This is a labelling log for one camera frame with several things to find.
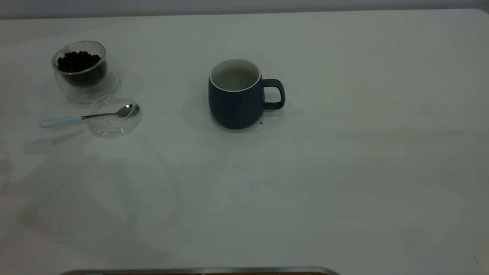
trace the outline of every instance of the mug handle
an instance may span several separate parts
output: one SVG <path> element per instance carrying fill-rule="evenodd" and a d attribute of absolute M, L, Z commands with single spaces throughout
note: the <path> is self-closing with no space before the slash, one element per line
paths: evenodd
<path fill-rule="evenodd" d="M 277 79 L 264 79 L 263 87 L 276 87 L 280 91 L 280 101 L 279 102 L 265 102 L 265 110 L 278 110 L 282 108 L 285 104 L 285 92 L 284 85 Z"/>

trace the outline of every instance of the coffee beans in jar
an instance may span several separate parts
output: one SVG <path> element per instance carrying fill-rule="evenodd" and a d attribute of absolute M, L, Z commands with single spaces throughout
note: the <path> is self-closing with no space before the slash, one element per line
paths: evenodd
<path fill-rule="evenodd" d="M 86 51 L 67 52 L 64 57 L 58 58 L 58 70 L 67 73 L 63 74 L 63 78 L 71 85 L 91 87 L 97 85 L 107 73 L 107 62 L 99 63 L 100 60 L 100 56 Z"/>

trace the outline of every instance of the glass jar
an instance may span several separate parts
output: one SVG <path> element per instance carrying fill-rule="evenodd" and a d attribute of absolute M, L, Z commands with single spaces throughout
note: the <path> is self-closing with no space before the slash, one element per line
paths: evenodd
<path fill-rule="evenodd" d="M 79 51 L 98 55 L 100 61 L 83 71 L 64 72 L 58 69 L 60 57 Z M 119 81 L 115 62 L 109 60 L 104 46 L 95 41 L 80 41 L 64 46 L 54 55 L 52 67 L 61 90 L 67 98 L 77 102 L 90 103 L 110 94 Z"/>

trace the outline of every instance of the dark blue mug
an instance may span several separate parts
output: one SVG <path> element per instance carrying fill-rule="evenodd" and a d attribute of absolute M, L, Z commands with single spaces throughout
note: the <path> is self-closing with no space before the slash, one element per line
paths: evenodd
<path fill-rule="evenodd" d="M 280 102 L 265 102 L 264 87 L 276 87 Z M 229 59 L 217 64 L 209 75 L 209 108 L 222 126 L 242 129 L 253 125 L 263 110 L 277 110 L 285 104 L 284 86 L 277 79 L 263 79 L 255 64 Z"/>

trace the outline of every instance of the mug rim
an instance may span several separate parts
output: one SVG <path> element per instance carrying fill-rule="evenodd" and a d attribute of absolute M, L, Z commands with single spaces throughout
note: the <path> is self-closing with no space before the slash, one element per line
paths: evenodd
<path fill-rule="evenodd" d="M 250 63 L 251 63 L 253 66 L 255 66 L 255 68 L 258 70 L 258 77 L 257 77 L 257 79 L 256 79 L 255 83 L 253 83 L 253 84 L 252 84 L 251 86 L 249 86 L 249 87 L 246 87 L 246 88 L 244 88 L 244 89 L 237 90 L 237 91 L 225 90 L 225 89 L 222 89 L 222 88 L 220 88 L 219 86 L 217 86 L 217 85 L 214 83 L 214 81 L 212 81 L 212 77 L 211 77 L 211 75 L 212 75 L 212 71 L 213 71 L 213 70 L 214 70 L 214 69 L 215 69 L 215 68 L 216 68 L 216 67 L 217 67 L 219 64 L 221 64 L 221 63 L 223 63 L 223 62 L 226 62 L 226 61 L 231 61 L 231 60 L 242 60 L 242 61 L 250 62 Z M 260 70 L 260 68 L 258 68 L 258 66 L 257 66 L 255 63 L 253 63 L 253 62 L 249 61 L 248 59 L 243 59 L 243 58 L 231 58 L 231 59 L 222 60 L 222 61 L 220 61 L 219 63 L 217 63 L 217 64 L 216 64 L 214 67 L 212 67 L 211 71 L 209 72 L 209 81 L 212 83 L 212 85 L 213 85 L 214 87 L 216 87 L 217 89 L 219 89 L 219 90 L 221 90 L 221 91 L 224 91 L 224 92 L 243 92 L 243 91 L 246 91 L 246 90 L 250 89 L 251 87 L 255 86 L 255 85 L 258 83 L 258 81 L 260 81 L 260 79 L 261 79 L 261 78 L 262 78 L 262 71 Z"/>

